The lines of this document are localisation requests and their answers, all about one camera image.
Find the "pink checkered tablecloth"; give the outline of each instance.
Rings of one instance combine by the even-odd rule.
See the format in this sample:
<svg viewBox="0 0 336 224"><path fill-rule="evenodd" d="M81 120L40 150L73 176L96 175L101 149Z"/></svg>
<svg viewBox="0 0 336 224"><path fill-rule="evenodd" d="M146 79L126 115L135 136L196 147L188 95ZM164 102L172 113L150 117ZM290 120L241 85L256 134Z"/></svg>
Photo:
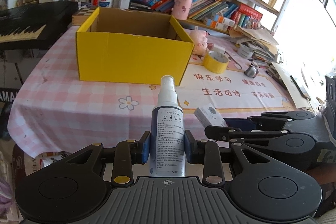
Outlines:
<svg viewBox="0 0 336 224"><path fill-rule="evenodd" d="M122 140L139 139L151 128L152 109L157 104L160 87L79 81L77 28L71 27L51 47L13 103L8 131L31 157L43 152L75 152L97 142L112 147ZM208 42L224 43L222 38L212 36ZM245 70L248 61L238 56L233 47L231 44L226 51ZM260 113L240 110L225 116L248 117ZM196 139L205 137L193 114L184 115L184 126Z"/></svg>

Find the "roll of yellow tape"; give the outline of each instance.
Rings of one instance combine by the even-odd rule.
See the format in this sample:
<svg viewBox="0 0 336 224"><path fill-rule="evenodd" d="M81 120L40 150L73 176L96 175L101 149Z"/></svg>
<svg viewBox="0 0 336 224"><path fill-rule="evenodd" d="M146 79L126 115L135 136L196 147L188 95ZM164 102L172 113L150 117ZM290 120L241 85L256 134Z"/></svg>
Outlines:
<svg viewBox="0 0 336 224"><path fill-rule="evenodd" d="M228 58L215 51L209 51L203 60L203 66L213 73L223 73L229 63Z"/></svg>

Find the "pink cup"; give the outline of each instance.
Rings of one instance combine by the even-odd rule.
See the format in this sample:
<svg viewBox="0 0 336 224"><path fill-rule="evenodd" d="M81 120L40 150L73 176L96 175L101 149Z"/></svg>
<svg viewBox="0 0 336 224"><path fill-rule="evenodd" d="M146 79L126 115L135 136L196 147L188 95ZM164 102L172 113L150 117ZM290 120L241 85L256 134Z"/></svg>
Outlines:
<svg viewBox="0 0 336 224"><path fill-rule="evenodd" d="M175 0L171 15L176 19L186 20L192 3L193 0Z"/></svg>

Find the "pink plush toy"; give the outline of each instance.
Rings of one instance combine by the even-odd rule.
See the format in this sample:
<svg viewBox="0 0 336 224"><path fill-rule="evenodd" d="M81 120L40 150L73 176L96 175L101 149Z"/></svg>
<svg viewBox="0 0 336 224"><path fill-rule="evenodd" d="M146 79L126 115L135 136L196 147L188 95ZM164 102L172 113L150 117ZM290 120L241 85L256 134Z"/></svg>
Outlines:
<svg viewBox="0 0 336 224"><path fill-rule="evenodd" d="M198 30L197 26L190 32L189 36L195 44L193 54L205 55L208 52L207 35L206 31Z"/></svg>

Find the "chessboard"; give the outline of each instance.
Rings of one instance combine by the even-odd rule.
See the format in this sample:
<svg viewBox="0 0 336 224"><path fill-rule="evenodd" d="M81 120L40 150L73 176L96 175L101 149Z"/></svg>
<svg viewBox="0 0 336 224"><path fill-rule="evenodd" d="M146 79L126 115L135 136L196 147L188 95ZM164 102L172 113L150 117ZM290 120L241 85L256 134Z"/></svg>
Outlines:
<svg viewBox="0 0 336 224"><path fill-rule="evenodd" d="M92 13L96 10L96 8L97 7L83 8L77 11L72 16L72 26L82 25L85 22L85 20L87 20L88 17L92 15Z"/></svg>

